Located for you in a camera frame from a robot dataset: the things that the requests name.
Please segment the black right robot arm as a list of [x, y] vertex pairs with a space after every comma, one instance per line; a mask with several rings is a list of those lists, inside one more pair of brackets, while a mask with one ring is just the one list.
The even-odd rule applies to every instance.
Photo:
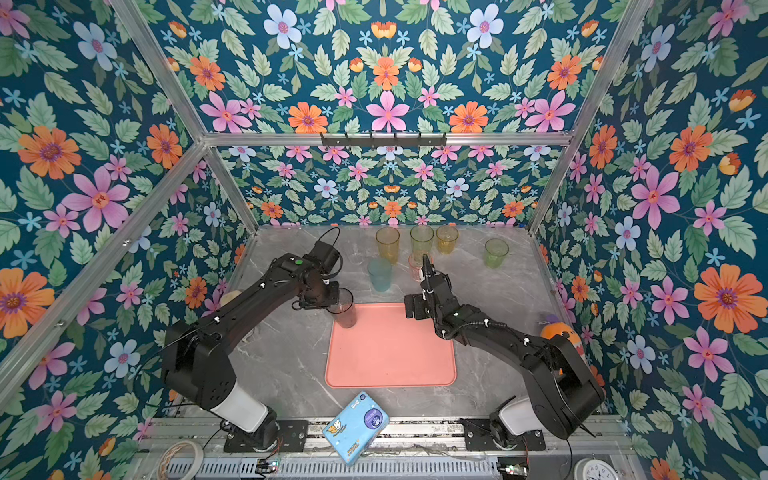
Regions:
[[526, 394], [510, 399], [490, 416], [496, 432], [522, 436], [541, 430], [566, 440], [604, 402], [605, 393], [569, 339], [524, 333], [476, 306], [460, 303], [449, 276], [437, 271], [426, 255], [420, 278], [421, 292], [404, 297], [408, 318], [430, 319], [439, 338], [483, 350], [523, 379]]

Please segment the dark grey plastic cup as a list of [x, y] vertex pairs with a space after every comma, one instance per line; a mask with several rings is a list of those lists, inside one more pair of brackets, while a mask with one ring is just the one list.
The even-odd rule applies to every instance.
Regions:
[[341, 328], [350, 329], [357, 323], [354, 295], [347, 288], [339, 288], [337, 302], [327, 307], [326, 310]]

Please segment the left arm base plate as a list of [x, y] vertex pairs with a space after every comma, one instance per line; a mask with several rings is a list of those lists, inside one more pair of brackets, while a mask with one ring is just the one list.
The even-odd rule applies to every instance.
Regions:
[[225, 453], [297, 453], [308, 438], [307, 420], [267, 420], [256, 431], [230, 425], [223, 447]]

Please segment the clear plastic cup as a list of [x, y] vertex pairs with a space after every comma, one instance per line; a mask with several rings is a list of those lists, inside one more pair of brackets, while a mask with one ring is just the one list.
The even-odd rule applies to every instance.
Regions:
[[364, 251], [349, 251], [346, 260], [353, 268], [361, 268], [367, 260], [367, 254]]

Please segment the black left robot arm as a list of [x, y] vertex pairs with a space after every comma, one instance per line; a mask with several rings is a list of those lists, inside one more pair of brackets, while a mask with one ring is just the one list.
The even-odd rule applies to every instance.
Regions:
[[300, 310], [339, 303], [335, 266], [343, 264], [331, 244], [317, 241], [303, 256], [286, 253], [245, 291], [192, 325], [172, 326], [161, 350], [161, 379], [203, 410], [218, 416], [228, 433], [264, 451], [278, 441], [273, 409], [239, 383], [229, 355], [249, 332], [283, 304]]

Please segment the pink rectangular tray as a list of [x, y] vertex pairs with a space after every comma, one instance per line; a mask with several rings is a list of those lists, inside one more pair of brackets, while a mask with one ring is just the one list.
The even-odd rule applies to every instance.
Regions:
[[332, 388], [426, 388], [457, 378], [454, 346], [426, 320], [409, 319], [401, 303], [360, 304], [356, 323], [335, 324], [325, 381]]

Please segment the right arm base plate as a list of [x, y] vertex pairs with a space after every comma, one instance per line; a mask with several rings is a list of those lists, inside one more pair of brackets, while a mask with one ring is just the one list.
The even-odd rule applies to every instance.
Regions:
[[541, 430], [521, 435], [508, 432], [496, 420], [460, 418], [464, 429], [465, 448], [469, 451], [544, 451], [546, 443]]

